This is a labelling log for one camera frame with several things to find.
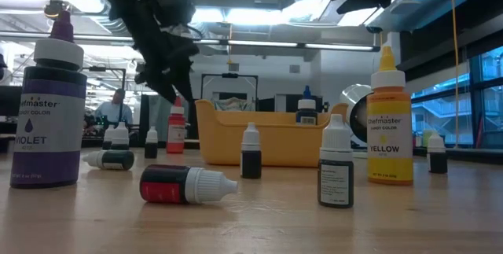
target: desk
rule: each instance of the desk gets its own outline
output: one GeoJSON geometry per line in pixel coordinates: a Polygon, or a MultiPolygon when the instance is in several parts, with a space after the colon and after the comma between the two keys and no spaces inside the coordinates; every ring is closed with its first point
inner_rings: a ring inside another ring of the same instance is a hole
{"type": "Polygon", "coordinates": [[[11,190],[0,156],[0,253],[496,253],[503,251],[503,167],[450,162],[448,175],[415,163],[414,186],[382,186],[355,160],[354,207],[319,206],[317,172],[211,166],[239,193],[205,206],[146,204],[138,181],[148,164],[204,166],[199,151],[145,160],[129,171],[82,164],[76,186],[11,190]]]}

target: orange bin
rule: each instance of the orange bin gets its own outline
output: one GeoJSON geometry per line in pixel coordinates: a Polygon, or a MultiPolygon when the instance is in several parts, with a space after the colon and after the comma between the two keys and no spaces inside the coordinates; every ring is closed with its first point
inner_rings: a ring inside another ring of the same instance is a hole
{"type": "Polygon", "coordinates": [[[318,113],[318,125],[296,125],[291,112],[226,112],[215,110],[207,100],[196,101],[201,155],[208,164],[240,164],[241,140],[249,122],[260,133],[262,165],[277,167],[317,167],[323,128],[330,114],[346,119],[346,104],[330,113],[318,113]]]}

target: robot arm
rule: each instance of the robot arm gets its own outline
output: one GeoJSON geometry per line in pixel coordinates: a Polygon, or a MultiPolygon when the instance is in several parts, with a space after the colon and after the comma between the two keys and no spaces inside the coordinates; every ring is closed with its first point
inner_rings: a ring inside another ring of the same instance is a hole
{"type": "Polygon", "coordinates": [[[110,20],[122,19],[134,40],[134,48],[145,59],[145,67],[135,82],[146,83],[174,103],[173,87],[193,101],[190,86],[189,57],[199,49],[192,39],[161,31],[179,24],[187,25],[195,13],[190,0],[108,0],[112,6],[110,20]]]}

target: person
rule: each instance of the person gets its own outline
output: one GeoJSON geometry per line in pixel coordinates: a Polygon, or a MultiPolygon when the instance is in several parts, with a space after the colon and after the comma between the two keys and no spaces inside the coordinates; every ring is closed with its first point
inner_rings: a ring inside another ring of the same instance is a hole
{"type": "MultiPolygon", "coordinates": [[[[124,97],[126,97],[126,92],[123,89],[117,89],[113,94],[112,101],[105,101],[101,103],[101,105],[97,107],[96,111],[94,112],[94,116],[107,116],[109,122],[118,123],[119,108],[120,104],[124,101],[124,97]]],[[[125,120],[127,124],[131,125],[133,123],[133,112],[127,105],[123,105],[122,119],[125,120]]]]}

